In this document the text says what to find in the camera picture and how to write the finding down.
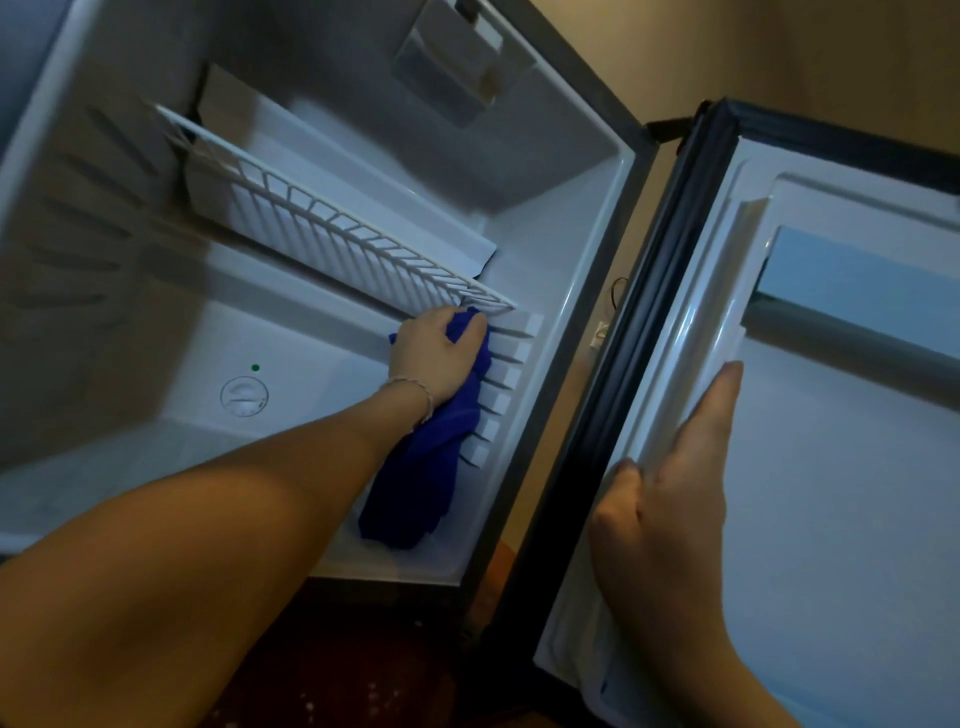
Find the silver bracelet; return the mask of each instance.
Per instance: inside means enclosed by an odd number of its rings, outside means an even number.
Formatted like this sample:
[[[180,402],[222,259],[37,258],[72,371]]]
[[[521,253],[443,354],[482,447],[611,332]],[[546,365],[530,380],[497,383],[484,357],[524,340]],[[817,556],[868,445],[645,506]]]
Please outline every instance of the silver bracelet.
[[[414,379],[411,376],[391,376],[389,379],[383,382],[383,384],[380,386],[380,389],[383,389],[384,387],[389,387],[391,384],[398,381],[412,382],[417,386],[419,386],[419,388],[422,389],[424,393],[426,393],[426,400],[427,400],[427,403],[430,405],[430,411],[426,413],[426,417],[420,420],[420,424],[423,425],[427,420],[433,417],[433,393],[430,392],[430,388],[427,387],[426,384],[421,382],[419,379]]]

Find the wire shelf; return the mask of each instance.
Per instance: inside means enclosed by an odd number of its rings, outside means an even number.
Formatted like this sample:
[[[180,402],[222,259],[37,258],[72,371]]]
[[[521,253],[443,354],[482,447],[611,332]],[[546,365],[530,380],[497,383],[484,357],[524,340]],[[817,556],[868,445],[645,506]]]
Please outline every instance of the wire shelf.
[[[165,107],[152,108],[167,139],[188,152],[192,160],[202,163],[206,170],[226,182],[241,185],[270,206],[285,210],[313,232],[317,229],[325,232],[325,235],[314,235],[319,244],[346,246],[353,257],[368,265],[374,261],[381,268],[380,273],[391,279],[391,288],[396,289],[400,283],[407,289],[405,299],[411,303],[402,306],[405,309],[417,313],[435,305],[451,303],[473,305],[491,315],[516,309],[510,299],[483,283],[454,273],[413,246],[294,182],[204,127]],[[260,242],[270,245],[273,241]],[[330,273],[322,265],[314,267]]]

